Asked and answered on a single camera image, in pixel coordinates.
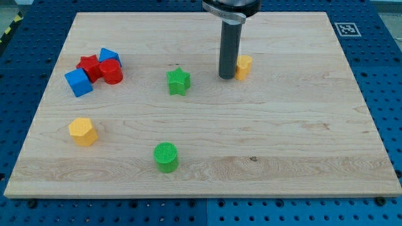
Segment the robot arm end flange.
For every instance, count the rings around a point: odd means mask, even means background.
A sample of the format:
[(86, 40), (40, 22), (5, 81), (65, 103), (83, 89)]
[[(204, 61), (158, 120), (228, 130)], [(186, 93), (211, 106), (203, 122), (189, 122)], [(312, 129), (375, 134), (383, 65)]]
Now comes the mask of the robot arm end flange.
[(239, 25), (246, 22), (261, 10), (262, 0), (203, 0), (205, 11), (219, 17), (230, 25)]

